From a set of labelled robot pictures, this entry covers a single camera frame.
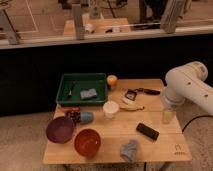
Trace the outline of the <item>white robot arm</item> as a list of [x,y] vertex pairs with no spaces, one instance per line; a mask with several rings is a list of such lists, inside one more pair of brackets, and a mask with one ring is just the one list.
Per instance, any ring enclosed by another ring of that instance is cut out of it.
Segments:
[[164,105],[163,124],[171,122],[176,109],[186,99],[194,102],[213,116],[213,87],[205,83],[207,77],[208,69],[199,61],[175,67],[166,73],[166,86],[161,93],[161,101]]

